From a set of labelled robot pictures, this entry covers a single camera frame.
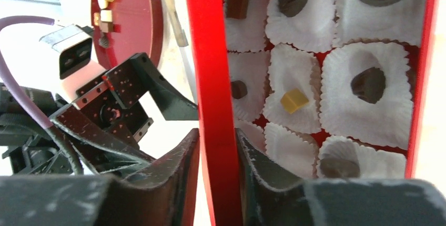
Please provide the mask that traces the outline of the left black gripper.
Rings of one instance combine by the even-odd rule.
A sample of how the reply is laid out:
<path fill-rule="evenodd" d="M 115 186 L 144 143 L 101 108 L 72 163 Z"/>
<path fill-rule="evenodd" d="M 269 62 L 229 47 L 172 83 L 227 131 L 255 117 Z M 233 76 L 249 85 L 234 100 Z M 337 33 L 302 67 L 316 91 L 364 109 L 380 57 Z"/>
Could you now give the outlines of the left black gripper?
<path fill-rule="evenodd" d="M 1 225 L 193 224 L 199 131 L 192 129 L 155 160 L 138 144 L 153 123 L 139 99 L 148 92 L 166 121 L 197 121 L 198 106 L 165 79 L 146 53 L 129 60 L 77 90 L 72 102 L 25 87 L 52 123 L 48 129 L 1 85 L 1 158 L 9 161 L 13 174 L 49 174 L 1 177 Z M 85 169 L 94 174 L 141 171 L 127 180 L 63 175 Z"/>

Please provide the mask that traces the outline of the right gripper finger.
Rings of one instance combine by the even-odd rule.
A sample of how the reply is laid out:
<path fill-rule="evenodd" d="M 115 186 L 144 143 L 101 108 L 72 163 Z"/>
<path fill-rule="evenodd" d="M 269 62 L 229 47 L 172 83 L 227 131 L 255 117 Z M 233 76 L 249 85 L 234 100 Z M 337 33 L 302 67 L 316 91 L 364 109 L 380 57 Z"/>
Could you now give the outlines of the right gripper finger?
<path fill-rule="evenodd" d="M 418 179 L 303 179 L 235 130 L 244 225 L 445 225 L 445 198 Z"/>

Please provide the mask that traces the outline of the yellow square chocolate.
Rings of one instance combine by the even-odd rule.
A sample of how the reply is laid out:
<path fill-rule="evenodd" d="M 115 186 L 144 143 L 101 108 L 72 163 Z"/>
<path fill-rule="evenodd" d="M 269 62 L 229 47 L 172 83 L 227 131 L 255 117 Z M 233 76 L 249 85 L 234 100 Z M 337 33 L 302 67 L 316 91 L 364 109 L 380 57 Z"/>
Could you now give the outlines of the yellow square chocolate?
<path fill-rule="evenodd" d="M 293 114 L 297 110 L 307 105 L 309 103 L 309 99 L 298 88 L 295 88 L 286 92 L 282 96 L 280 103 L 287 113 Z"/>

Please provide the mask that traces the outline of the small dark round chocolate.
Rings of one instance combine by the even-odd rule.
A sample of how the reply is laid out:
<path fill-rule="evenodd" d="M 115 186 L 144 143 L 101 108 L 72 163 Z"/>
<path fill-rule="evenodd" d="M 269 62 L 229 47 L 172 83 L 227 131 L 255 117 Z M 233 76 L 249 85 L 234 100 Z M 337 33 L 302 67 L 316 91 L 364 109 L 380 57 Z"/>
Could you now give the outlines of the small dark round chocolate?
<path fill-rule="evenodd" d="M 232 81 L 230 85 L 231 85 L 231 94 L 234 99 L 241 99 L 247 95 L 248 89 L 243 81 L 235 80 Z"/>

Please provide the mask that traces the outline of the round dark red tray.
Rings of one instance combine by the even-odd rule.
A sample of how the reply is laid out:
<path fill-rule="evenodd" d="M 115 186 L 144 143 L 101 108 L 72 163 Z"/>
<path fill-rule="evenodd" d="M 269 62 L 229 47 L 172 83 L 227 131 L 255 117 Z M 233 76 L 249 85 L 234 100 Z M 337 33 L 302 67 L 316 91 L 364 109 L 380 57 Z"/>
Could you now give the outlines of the round dark red tray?
<path fill-rule="evenodd" d="M 158 65 L 164 38 L 161 0 L 114 0 L 109 4 L 114 30 L 107 33 L 109 47 L 99 45 L 100 29 L 94 27 L 93 43 L 98 63 L 110 69 L 135 53 L 146 52 Z M 98 13 L 98 0 L 90 0 L 90 17 Z"/>

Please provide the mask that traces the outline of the dark half chocolate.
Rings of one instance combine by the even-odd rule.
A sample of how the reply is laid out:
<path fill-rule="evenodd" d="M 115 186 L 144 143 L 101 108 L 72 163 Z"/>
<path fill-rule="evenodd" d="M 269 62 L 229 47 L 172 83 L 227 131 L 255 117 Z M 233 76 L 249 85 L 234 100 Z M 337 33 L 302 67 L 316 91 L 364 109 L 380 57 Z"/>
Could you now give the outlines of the dark half chocolate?
<path fill-rule="evenodd" d="M 369 104 L 376 104 L 386 88 L 386 77 L 381 69 L 371 67 L 357 74 L 351 80 L 350 87 L 357 98 Z"/>

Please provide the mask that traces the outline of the red rectangular lid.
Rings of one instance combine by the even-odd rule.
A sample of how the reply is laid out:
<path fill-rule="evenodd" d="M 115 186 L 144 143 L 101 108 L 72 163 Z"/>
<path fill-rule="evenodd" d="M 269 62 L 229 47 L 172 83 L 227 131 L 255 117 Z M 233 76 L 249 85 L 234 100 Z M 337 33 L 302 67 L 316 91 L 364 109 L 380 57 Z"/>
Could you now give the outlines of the red rectangular lid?
<path fill-rule="evenodd" d="M 187 0 L 202 172 L 212 225 L 242 225 L 239 160 L 222 0 Z"/>

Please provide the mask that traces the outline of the brown square chocolate piece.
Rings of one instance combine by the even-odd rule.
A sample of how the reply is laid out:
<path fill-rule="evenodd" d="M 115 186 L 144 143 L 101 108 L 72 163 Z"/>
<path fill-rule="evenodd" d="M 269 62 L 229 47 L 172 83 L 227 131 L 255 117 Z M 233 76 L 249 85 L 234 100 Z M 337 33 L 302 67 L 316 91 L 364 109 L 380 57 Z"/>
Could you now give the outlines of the brown square chocolate piece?
<path fill-rule="evenodd" d="M 247 17 L 249 0 L 227 0 L 226 17 L 232 19 L 245 19 Z"/>

